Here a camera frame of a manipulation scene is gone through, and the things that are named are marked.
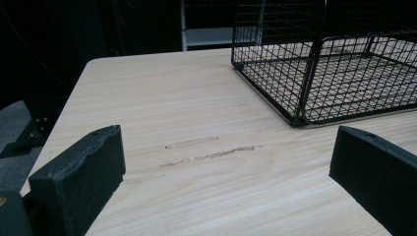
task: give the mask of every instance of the scratch mark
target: scratch mark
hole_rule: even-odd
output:
[[[208,137],[208,138],[203,138],[203,139],[197,139],[197,140],[190,140],[190,141],[186,141],[186,142],[181,142],[181,143],[176,143],[173,145],[169,145],[166,146],[165,148],[169,149],[169,148],[185,148],[185,147],[190,147],[190,146],[195,146],[195,145],[199,145],[205,142],[210,142],[210,141],[216,141],[219,140],[219,137]]]
[[[132,178],[132,179],[124,179],[122,183],[124,184],[141,184],[147,181],[159,179],[162,177],[165,177],[166,175],[151,175],[151,176],[145,176],[142,178]]]
[[[232,149],[232,150],[221,151],[221,152],[218,152],[218,153],[209,154],[209,155],[205,155],[205,156],[198,156],[198,157],[195,157],[194,159],[196,159],[196,160],[204,160],[204,159],[207,159],[207,158],[213,159],[213,158],[216,158],[216,157],[221,157],[221,156],[224,156],[224,155],[231,154],[231,153],[233,153],[235,151],[254,150],[254,149],[255,149],[254,146],[251,146],[251,147],[238,147],[238,148],[235,148],[235,149]]]
[[[178,161],[169,161],[165,164],[160,164],[159,167],[169,167],[169,166],[174,166],[177,164],[184,164],[184,163],[190,163],[191,159],[182,159],[182,160],[178,160]]]
[[[192,161],[204,160],[204,159],[207,159],[207,158],[213,159],[213,158],[217,158],[217,157],[221,157],[221,156],[231,154],[231,153],[236,152],[236,151],[254,150],[254,149],[255,149],[255,146],[238,147],[238,148],[235,148],[235,149],[232,149],[232,150],[221,151],[221,152],[217,152],[217,153],[214,153],[214,154],[208,154],[208,155],[205,155],[205,156],[194,157],[194,159],[188,159],[187,158],[187,159],[182,159],[182,160],[178,160],[178,161],[169,161],[165,164],[160,164],[159,167],[171,167],[171,166],[178,165],[178,164],[190,163]]]

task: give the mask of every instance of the black rubber block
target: black rubber block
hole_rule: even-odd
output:
[[[340,126],[329,176],[392,235],[417,235],[416,155]]]
[[[126,172],[120,126],[89,133],[30,176],[52,235],[85,235]]]

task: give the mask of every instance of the metal wire mesh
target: metal wire mesh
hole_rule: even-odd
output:
[[[417,108],[416,4],[339,2],[239,4],[232,64],[293,126]]]

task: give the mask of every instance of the wooden table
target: wooden table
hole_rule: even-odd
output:
[[[387,235],[328,177],[338,126],[291,128],[230,55],[89,62],[33,171],[120,124],[127,173],[90,235]],[[417,112],[344,125],[417,153]]]

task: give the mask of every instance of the dark wall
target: dark wall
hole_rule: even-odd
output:
[[[108,56],[95,0],[1,3],[2,87],[18,93],[3,103],[21,98],[49,132],[86,63]]]
[[[231,28],[237,0],[185,0],[187,29]]]
[[[1,0],[0,109],[52,129],[89,60],[181,50],[180,0]]]

